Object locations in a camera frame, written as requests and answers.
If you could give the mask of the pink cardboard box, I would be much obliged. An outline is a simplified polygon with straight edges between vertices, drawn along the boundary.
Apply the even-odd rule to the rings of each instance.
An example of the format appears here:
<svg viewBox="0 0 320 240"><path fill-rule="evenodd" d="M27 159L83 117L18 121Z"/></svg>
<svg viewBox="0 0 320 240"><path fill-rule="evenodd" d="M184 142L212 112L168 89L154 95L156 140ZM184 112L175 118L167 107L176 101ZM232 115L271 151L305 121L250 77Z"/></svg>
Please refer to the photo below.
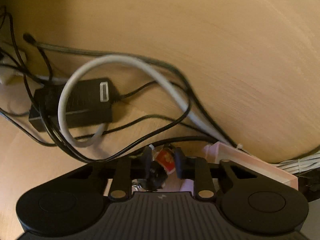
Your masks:
<svg viewBox="0 0 320 240"><path fill-rule="evenodd" d="M231 160L268 178L272 178L293 189L298 190L298 178L261 159L251 156L239 149L227 146L221 142L208 144L203 148L205 159L209 163L219 163L223 159Z"/></svg>

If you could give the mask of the red black doll keychain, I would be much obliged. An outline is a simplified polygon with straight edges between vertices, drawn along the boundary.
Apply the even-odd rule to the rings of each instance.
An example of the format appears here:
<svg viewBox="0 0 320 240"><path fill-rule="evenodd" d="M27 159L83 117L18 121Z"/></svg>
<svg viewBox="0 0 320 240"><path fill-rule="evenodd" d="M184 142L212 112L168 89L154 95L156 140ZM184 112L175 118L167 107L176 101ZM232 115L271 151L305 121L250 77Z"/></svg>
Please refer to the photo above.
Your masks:
<svg viewBox="0 0 320 240"><path fill-rule="evenodd" d="M146 179L148 191L162 189L168 176L175 171L174 147L165 144L159 150L149 145L152 153L152 162L149 169L149 177Z"/></svg>

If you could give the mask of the black power adapter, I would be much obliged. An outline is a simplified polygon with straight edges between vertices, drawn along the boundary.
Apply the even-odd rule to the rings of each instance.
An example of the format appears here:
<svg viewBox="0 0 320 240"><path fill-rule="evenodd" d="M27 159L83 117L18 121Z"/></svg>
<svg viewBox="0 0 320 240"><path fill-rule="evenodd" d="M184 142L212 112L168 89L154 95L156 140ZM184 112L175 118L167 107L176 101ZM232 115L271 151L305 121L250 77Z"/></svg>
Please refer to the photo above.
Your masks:
<svg viewBox="0 0 320 240"><path fill-rule="evenodd" d="M57 109L64 85L35 90L35 105L44 103L46 113L57 126ZM120 99L118 90L108 78L81 80L73 88L67 102L66 121L69 128L112 122L112 104Z"/></svg>

